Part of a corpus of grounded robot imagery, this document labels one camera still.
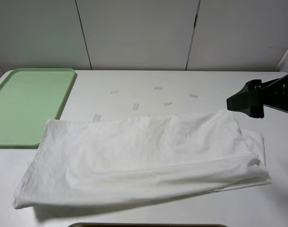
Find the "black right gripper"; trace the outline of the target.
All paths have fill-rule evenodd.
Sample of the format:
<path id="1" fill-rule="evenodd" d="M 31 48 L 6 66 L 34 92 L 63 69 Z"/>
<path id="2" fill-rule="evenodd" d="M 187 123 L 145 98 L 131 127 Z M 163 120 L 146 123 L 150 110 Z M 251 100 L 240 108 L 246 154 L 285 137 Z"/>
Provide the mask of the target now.
<path id="1" fill-rule="evenodd" d="M 260 79 L 248 81 L 238 93 L 227 99 L 227 110 L 251 118 L 263 118 L 263 106 L 288 113 L 288 74 L 264 83 Z"/>

